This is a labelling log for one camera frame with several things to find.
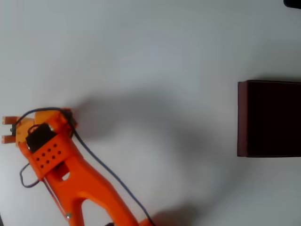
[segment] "wire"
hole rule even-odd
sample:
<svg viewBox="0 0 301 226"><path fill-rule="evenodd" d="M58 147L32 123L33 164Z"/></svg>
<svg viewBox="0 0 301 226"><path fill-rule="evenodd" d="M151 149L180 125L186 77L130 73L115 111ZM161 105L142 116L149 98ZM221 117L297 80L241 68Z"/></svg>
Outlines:
<svg viewBox="0 0 301 226"><path fill-rule="evenodd" d="M155 223L152 221L150 215L148 214L146 208L141 204L141 202L139 202L139 200L135 197L135 195L130 191L130 189L125 185L125 183L123 183L123 181L116 175L116 173L114 173L114 171L112 171L102 160L100 160L91 150L90 148L85 144L85 142L81 139L81 137L79 136L79 134L77 133L74 125L71 122L71 118L72 118L72 114L63 110L62 108L59 107L45 107L45 108L37 108L37 109L33 109L30 110L28 112L26 112L24 115L22 115L17 122L15 123L14 129L16 129L17 124L24 119L27 115L34 113L34 112L44 112L44 111L59 111L63 114L63 116L66 118L66 120L68 121L69 126L71 127L71 130L74 134L74 136L76 137L76 139L80 142L80 144L85 148L85 150L99 163L102 165L102 167L104 167L120 184L121 186L126 190L126 192L132 197L132 199L138 204L138 206L143 210L144 214L146 215L147 219L149 220L149 222L153 225L156 226ZM29 165L29 163L21 170L20 172L20 177L21 177L21 183L23 186L23 177L22 177L22 172L24 171L24 169Z"/></svg>
<svg viewBox="0 0 301 226"><path fill-rule="evenodd" d="M36 182L32 183L31 185L25 185L25 184L24 184L22 173L23 173L23 171L24 171L29 165L30 165L29 163L26 164L26 165L21 169L21 171L20 171L21 184L22 184L24 187L26 187L26 188L32 188L32 187L36 186L36 185L40 182L39 180L37 180Z"/></svg>

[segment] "black object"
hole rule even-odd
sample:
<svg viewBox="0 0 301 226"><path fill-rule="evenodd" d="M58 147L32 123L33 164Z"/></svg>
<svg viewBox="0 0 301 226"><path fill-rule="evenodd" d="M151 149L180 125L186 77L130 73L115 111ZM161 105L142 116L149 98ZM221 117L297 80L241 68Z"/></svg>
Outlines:
<svg viewBox="0 0 301 226"><path fill-rule="evenodd" d="M26 137L26 142L31 153L35 153L56 135L57 133L51 131L50 127L43 123Z"/></svg>
<svg viewBox="0 0 301 226"><path fill-rule="evenodd" d="M238 83L238 156L301 156L301 83Z"/></svg>
<svg viewBox="0 0 301 226"><path fill-rule="evenodd" d="M16 136L16 125L15 124L11 125L10 131L11 131L12 136Z"/></svg>
<svg viewBox="0 0 301 226"><path fill-rule="evenodd" d="M290 8L301 8L301 0L284 0L285 6Z"/></svg>

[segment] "orange robotic arm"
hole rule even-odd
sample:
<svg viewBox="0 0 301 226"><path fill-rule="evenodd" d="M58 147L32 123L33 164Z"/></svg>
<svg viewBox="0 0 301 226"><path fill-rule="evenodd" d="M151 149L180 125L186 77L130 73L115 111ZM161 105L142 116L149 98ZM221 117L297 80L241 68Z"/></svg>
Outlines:
<svg viewBox="0 0 301 226"><path fill-rule="evenodd" d="M86 199L106 209L117 226L154 225L151 219L139 224L113 186L85 161L71 139L73 133L80 137L69 109L37 109L34 119L3 117L2 123L13 125L2 143L16 143L70 226L84 226L81 205Z"/></svg>

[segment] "white table surface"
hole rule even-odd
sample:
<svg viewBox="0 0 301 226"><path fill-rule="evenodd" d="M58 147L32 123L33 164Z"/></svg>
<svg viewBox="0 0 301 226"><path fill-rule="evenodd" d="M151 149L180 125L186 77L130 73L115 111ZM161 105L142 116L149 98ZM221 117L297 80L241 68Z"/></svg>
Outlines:
<svg viewBox="0 0 301 226"><path fill-rule="evenodd" d="M301 159L236 157L237 82L301 77L301 10L282 0L3 0L0 76L1 116L73 107L88 146L161 221L301 224ZM21 186L25 164L0 146L4 225L66 226L42 183ZM83 212L87 226L110 221L92 202Z"/></svg>

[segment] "dark red box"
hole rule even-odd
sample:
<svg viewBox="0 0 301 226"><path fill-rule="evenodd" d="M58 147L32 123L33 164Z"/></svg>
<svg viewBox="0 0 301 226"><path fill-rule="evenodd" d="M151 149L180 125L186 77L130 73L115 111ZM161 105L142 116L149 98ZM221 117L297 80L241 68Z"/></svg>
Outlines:
<svg viewBox="0 0 301 226"><path fill-rule="evenodd" d="M301 156L301 82L238 83L238 156Z"/></svg>

